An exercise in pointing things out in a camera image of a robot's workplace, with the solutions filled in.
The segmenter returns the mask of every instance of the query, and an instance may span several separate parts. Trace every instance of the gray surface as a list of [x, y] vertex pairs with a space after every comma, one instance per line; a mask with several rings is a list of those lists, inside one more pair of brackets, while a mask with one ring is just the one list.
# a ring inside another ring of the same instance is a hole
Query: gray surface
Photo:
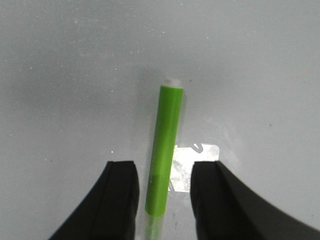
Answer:
[[[178, 144], [219, 146], [320, 229], [319, 26], [318, 1], [2, 0], [0, 239], [48, 238], [106, 160], [134, 160], [143, 191], [166, 76], [185, 88]], [[194, 239], [178, 199], [163, 239]]]

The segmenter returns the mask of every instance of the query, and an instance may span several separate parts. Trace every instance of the green marker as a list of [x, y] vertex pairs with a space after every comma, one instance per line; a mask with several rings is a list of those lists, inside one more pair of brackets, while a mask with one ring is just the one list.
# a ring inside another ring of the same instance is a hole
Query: green marker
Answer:
[[166, 79], [160, 88], [145, 201], [147, 240], [161, 236], [183, 92], [177, 79]]

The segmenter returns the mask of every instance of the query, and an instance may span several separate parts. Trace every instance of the white table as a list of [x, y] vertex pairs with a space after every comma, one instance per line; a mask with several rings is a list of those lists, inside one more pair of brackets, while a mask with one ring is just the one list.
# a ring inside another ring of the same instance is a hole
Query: white table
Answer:
[[[165, 77], [185, 89], [178, 145], [217, 145], [320, 230], [319, 26], [319, 1], [1, 1], [0, 239], [47, 239], [106, 161], [135, 161], [143, 201]], [[196, 238], [188, 193], [164, 227]]]

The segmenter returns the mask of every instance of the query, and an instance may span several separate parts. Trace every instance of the white marker cap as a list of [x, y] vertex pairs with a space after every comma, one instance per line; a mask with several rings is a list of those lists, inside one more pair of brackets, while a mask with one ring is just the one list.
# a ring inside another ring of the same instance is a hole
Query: white marker cap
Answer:
[[170, 88], [181, 88], [181, 80], [176, 78], [167, 78], [164, 80], [164, 86], [170, 87]]

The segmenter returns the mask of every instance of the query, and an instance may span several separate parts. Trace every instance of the lime green cylinder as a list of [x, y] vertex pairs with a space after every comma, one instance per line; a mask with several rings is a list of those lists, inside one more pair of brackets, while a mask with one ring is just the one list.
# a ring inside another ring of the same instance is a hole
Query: lime green cylinder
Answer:
[[183, 92], [180, 87], [160, 88], [145, 202], [145, 211], [153, 217], [161, 216], [166, 211]]

